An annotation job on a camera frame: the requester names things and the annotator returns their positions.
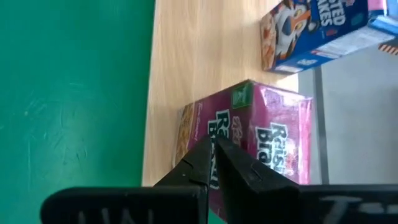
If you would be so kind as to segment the Raisin Bran cereal box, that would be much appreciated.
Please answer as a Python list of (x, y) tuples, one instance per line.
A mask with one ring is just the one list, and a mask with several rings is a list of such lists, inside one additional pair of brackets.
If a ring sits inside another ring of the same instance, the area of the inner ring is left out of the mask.
[[(292, 91), (246, 80), (183, 107), (174, 167), (205, 136), (211, 138), (209, 187), (179, 200), (178, 224), (203, 224), (209, 212), (227, 221), (216, 170), (216, 140), (224, 137), (298, 184), (308, 184), (312, 100)], [(300, 221), (302, 198), (299, 191)]]

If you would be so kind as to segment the wooden shelf board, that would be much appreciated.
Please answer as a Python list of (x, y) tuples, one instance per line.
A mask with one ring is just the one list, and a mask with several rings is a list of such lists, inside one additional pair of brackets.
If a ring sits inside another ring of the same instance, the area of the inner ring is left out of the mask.
[(259, 21), (279, 0), (156, 0), (142, 184), (172, 167), (179, 112), (252, 79), (297, 91), (296, 75), (261, 68)]

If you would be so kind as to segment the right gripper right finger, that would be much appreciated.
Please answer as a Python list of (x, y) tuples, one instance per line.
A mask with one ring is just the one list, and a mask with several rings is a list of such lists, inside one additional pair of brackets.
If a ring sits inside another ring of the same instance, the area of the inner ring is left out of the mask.
[(299, 185), (224, 137), (216, 140), (216, 170), (228, 224), (295, 224)]

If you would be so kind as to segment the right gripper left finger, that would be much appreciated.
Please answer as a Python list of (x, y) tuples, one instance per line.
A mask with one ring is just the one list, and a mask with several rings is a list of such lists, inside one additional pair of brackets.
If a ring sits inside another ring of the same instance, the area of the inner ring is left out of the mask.
[(205, 186), (211, 176), (212, 144), (203, 137), (184, 155), (177, 165), (154, 186)]

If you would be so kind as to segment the Frosted Flakes cereal box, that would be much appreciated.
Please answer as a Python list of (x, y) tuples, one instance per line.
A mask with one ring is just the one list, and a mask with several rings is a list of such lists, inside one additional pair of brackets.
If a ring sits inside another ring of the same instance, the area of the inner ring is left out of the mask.
[(260, 31), (262, 69), (295, 74), (398, 38), (398, 0), (282, 0)]

